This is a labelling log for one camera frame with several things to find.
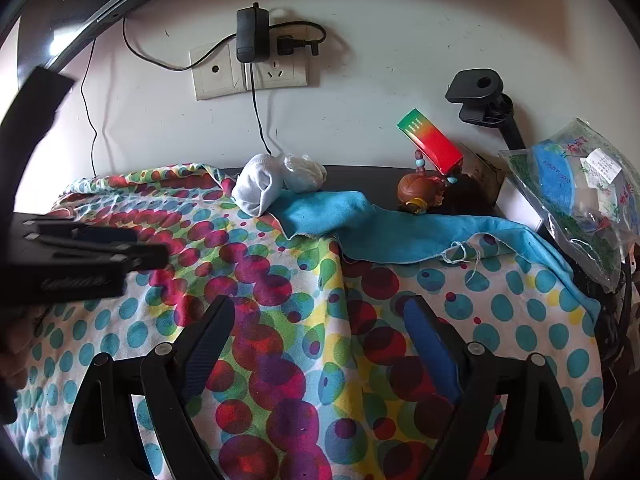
white switch plate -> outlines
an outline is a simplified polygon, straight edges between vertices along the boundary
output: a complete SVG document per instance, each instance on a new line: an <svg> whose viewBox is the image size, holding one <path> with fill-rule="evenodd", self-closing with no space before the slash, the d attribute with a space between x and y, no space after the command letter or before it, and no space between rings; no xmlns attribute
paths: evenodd
<svg viewBox="0 0 640 480"><path fill-rule="evenodd" d="M214 45L209 43L192 48L189 51L191 62L200 59ZM221 46L205 62L192 68L191 73L197 101L247 90L242 63L236 57L236 40Z"/></svg>
<svg viewBox="0 0 640 480"><path fill-rule="evenodd" d="M305 25L289 25L289 27L272 28L269 32L271 39L271 57L268 61L254 63L255 89L281 88L287 86L307 86L306 78L308 63L308 47L296 48L291 56L278 56L276 38L278 36L293 36L297 40L306 40ZM251 76L249 64L244 66L246 88L251 90Z"/></svg>

plastic bag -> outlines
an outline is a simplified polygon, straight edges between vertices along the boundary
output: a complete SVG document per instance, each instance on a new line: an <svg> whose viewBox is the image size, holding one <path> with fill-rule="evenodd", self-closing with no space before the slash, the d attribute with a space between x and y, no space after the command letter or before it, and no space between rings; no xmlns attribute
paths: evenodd
<svg viewBox="0 0 640 480"><path fill-rule="evenodd" d="M581 120L531 149L500 156L558 246L592 280L614 290L620 247L640 239L640 176L633 165Z"/></svg>
<svg viewBox="0 0 640 480"><path fill-rule="evenodd" d="M308 155L296 156L287 153L282 157L282 174L287 189L295 193L317 191L326 180L322 164Z"/></svg>

colorful bedsheet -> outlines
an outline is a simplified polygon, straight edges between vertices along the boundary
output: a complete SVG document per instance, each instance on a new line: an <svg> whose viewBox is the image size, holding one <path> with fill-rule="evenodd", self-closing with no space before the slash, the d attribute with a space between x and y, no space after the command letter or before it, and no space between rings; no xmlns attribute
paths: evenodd
<svg viewBox="0 0 640 480"><path fill-rule="evenodd" d="M233 181L203 165L81 180L60 200L83 221L129 226L168 244L170 265L132 274L122 298L55 305L36 330L29 383L10 435L55 478L66 422L94 355L139 356L172 341L218 294L236 325L204 392L186 410L230 480L414 480L452 407L434 392L402 322L421 294L465 340L501 356L544 354L556 373L588 475L602 426L591 318L556 276L478 234L443 260L347 262L331 237L287 239L249 218ZM151 469L170 473L143 398L136 418ZM473 475L486 471L504 398Z"/></svg>

blue towel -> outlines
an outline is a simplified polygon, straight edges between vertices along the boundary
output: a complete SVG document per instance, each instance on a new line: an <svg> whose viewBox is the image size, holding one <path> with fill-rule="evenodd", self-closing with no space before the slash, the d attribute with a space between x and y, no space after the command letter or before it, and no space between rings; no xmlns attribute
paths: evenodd
<svg viewBox="0 0 640 480"><path fill-rule="evenodd" d="M573 282L573 271L562 255L529 228L490 216L414 216L371 205L357 191L296 194L283 190L271 207L287 238L298 234L333 234L342 252L353 260L379 264L413 264L440 256L452 242L478 233L491 234L524 259L547 266L595 323L600 303Z"/></svg>

white wall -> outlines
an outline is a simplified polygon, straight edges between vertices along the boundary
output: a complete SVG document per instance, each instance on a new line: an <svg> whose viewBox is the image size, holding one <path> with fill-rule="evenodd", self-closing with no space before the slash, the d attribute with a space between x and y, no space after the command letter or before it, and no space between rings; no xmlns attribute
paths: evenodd
<svg viewBox="0 0 640 480"><path fill-rule="evenodd" d="M453 140L495 154L499 133L463 124L444 99L456 72L489 67L527 143L579 116L640 167L640 50L607 0L154 0L127 30L149 55L187 64L190 48L234 31L236 10L254 1L272 19L314 20L331 34L311 60L311 86L258 92L272 145L325 164L409 167L414 147L396 123L417 107ZM15 37L0 53L3 74L11 49ZM88 53L66 72L80 78ZM120 24L98 38L85 93L98 174L239 166L260 151L250 93L196 102L191 73L133 57ZM92 136L78 86L31 160L17 209L47 210L72 179L92 176Z"/></svg>

